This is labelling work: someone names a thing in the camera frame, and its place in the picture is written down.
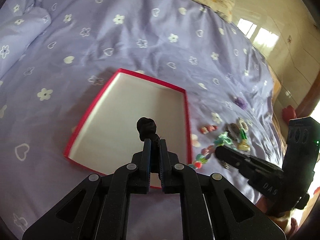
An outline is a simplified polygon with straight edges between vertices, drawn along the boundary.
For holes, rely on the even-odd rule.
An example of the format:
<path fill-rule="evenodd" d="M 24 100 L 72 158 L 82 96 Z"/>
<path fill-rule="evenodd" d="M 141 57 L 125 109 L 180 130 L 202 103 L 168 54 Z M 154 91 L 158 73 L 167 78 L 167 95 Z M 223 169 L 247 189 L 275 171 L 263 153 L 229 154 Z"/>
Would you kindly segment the person's right hand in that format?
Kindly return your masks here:
<path fill-rule="evenodd" d="M 287 239 L 290 239 L 298 230 L 298 224 L 295 218 L 292 217 L 292 211 L 286 211 L 280 217 L 275 217 L 267 214 L 267 211 L 272 206 L 272 202 L 265 196 L 261 196 L 255 204 L 256 207 L 267 215 L 274 223 L 277 224 L 285 233 Z"/>

